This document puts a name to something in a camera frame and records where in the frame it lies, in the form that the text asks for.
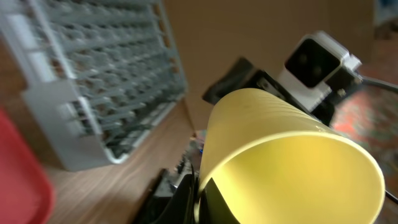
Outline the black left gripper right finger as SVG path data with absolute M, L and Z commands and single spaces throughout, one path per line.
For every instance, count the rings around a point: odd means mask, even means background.
M 199 224 L 239 224 L 213 179 L 209 180 L 200 195 L 198 222 Z

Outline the yellow plastic cup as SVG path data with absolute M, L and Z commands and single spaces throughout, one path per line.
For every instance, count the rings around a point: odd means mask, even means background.
M 199 191 L 210 181 L 240 223 L 373 223 L 385 199 L 370 153 L 255 88 L 213 107 Z

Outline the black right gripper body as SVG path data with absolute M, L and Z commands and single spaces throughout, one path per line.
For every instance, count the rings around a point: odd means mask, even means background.
M 268 75 L 267 72 L 256 68 L 244 57 L 238 58 L 223 77 L 208 87 L 201 98 L 207 103 L 215 105 L 228 93 L 243 88 L 255 88 L 266 91 L 293 105 L 304 113 L 313 116 L 323 124 L 330 124 L 335 114 L 335 106 L 324 101 L 317 104 L 314 109 L 306 109 L 304 107 L 304 102 L 299 100 L 299 95 L 297 93 L 288 91 Z

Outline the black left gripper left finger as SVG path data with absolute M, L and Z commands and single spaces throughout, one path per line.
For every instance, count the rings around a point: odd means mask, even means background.
M 144 194 L 133 224 L 193 223 L 195 176 L 184 175 L 178 187 L 171 184 L 169 171 L 162 169 Z

